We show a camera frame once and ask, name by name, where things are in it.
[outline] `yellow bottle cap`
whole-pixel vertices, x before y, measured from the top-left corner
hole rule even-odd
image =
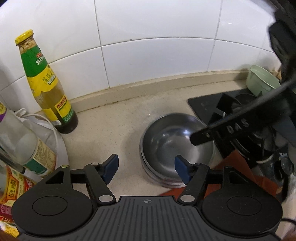
[[[15,39],[15,44],[19,44],[23,41],[25,41],[27,38],[30,38],[31,36],[33,36],[33,30],[32,29],[29,29],[27,30],[26,32],[22,33],[20,36],[18,36],[16,39]]]

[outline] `stacked metal bowl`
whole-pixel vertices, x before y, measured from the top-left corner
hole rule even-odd
[[[190,135],[206,125],[194,116],[172,113],[159,117],[144,132],[140,141],[142,166],[148,176],[164,187],[185,186],[175,170],[176,155],[191,164],[210,165],[214,157],[214,141],[194,146]]]

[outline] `green bowl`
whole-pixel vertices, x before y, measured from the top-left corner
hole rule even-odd
[[[266,94],[269,91],[280,87],[278,78],[274,77],[266,69],[252,65],[246,80],[248,89],[255,95],[259,96],[260,92]]]

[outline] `countertop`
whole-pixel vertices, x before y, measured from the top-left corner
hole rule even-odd
[[[119,169],[108,185],[120,196],[155,196],[169,190],[151,182],[142,168],[139,142],[148,125],[159,116],[182,112],[194,115],[187,99],[245,88],[245,81],[225,81],[141,96],[78,113],[79,124],[63,135],[72,169],[102,163],[111,154],[119,156]],[[216,151],[212,166],[221,160]],[[84,184],[73,185],[87,194]]]

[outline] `ribbed black plate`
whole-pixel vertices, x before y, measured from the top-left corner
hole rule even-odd
[[[79,230],[55,238],[26,234],[22,241],[234,241],[209,227],[197,209],[177,204],[173,197],[123,196],[117,204],[100,207]],[[276,241],[273,235],[248,240]]]

